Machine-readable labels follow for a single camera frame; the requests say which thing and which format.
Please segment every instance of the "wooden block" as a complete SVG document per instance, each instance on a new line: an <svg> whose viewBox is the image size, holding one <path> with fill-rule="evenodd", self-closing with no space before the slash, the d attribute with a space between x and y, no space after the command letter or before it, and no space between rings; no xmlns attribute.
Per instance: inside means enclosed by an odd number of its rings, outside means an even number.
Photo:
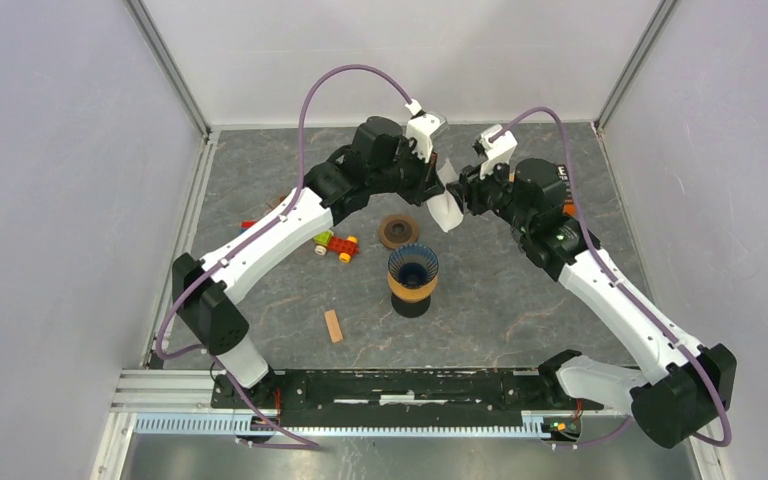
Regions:
<svg viewBox="0 0 768 480"><path fill-rule="evenodd" d="M343 332L340 330L340 322L337 321L337 312L328 310L325 312L325 324L328 325L328 333L331 335L331 343L343 341Z"/></svg>

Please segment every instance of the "robotic arm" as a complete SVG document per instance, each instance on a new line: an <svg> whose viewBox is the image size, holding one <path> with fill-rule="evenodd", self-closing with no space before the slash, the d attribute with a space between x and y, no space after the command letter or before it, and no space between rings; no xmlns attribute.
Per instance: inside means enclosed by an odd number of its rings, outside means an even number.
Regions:
<svg viewBox="0 0 768 480"><path fill-rule="evenodd" d="M514 241L529 260L584 301L622 341L640 368L602 364L568 350L538 369L559 396L589 399L632 414L650 438L668 448L716 418L713 401L699 375L677 350L678 345L619 291L622 283L669 326L679 345L699 360L728 406L736 368L734 356L722 345L705 348L671 322L628 282L608 253L598 247L598 239L592 237L596 254L617 281L611 282L604 275L587 248L578 221L563 213L566 185L554 164L526 159L517 165L511 181L509 162L516 140L506 132L491 142L489 139L501 129L495 126L482 132L474 145L482 163L464 168L455 178L443 175L445 181L451 180L444 185L437 173L433 139L446 121L422 111L416 102L409 108L413 117L404 134L398 124L382 117L371 117L360 125L351 145L341 147L308 172L299 201L286 216L280 214L287 207L285 203L201 261L189 254L175 260L176 296L204 273L203 264L222 262L224 268L204 282L178 314L244 388L256 385L270 368L247 335L248 322L236 304L278 262L317 233L364 208L371 195L396 193L412 205L440 204L453 198L460 212L480 215L492 211L511 226ZM272 229L232 260L223 260L228 251L276 217L279 223Z"/></svg>

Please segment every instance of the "white wall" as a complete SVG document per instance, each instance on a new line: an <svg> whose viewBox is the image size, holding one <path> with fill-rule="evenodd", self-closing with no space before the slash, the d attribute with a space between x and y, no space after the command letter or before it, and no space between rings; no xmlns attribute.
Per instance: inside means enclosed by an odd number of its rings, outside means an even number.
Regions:
<svg viewBox="0 0 768 480"><path fill-rule="evenodd" d="M88 477L199 141L123 2L0 2L0 479Z"/></svg>
<svg viewBox="0 0 768 480"><path fill-rule="evenodd" d="M768 4L681 2L607 148L660 305L737 355L736 477L768 478Z"/></svg>
<svg viewBox="0 0 768 480"><path fill-rule="evenodd" d="M368 63L450 121L546 104L592 120L658 0L146 0L214 125L295 125L323 73ZM367 73L320 89L312 124L405 116Z"/></svg>

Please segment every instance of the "brown disc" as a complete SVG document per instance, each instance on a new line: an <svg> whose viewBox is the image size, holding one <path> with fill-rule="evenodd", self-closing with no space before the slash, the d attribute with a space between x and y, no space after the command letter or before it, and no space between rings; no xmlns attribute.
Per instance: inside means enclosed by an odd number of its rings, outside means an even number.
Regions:
<svg viewBox="0 0 768 480"><path fill-rule="evenodd" d="M408 215L390 215L378 227L378 239L390 250L419 239L419 224Z"/></svg>

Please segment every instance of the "black cup base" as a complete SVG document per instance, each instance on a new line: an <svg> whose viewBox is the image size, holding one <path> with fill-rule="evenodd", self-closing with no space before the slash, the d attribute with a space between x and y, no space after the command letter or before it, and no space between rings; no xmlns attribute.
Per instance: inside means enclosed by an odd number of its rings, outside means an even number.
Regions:
<svg viewBox="0 0 768 480"><path fill-rule="evenodd" d="M393 304L393 310L399 315L405 318L416 318L428 311L428 307L431 306L431 297L416 303L408 303L393 293L390 294L390 303Z"/></svg>

